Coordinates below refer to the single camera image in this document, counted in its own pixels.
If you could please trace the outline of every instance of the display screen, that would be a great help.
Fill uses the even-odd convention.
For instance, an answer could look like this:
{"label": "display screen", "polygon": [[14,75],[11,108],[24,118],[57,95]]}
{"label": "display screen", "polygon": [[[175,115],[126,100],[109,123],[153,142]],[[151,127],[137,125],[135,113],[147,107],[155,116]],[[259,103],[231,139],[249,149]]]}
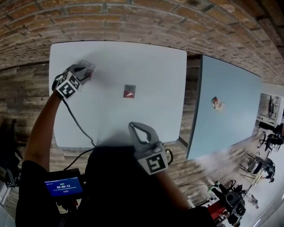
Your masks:
{"label": "display screen", "polygon": [[46,181],[45,185],[52,197],[73,195],[83,192],[78,177]]}

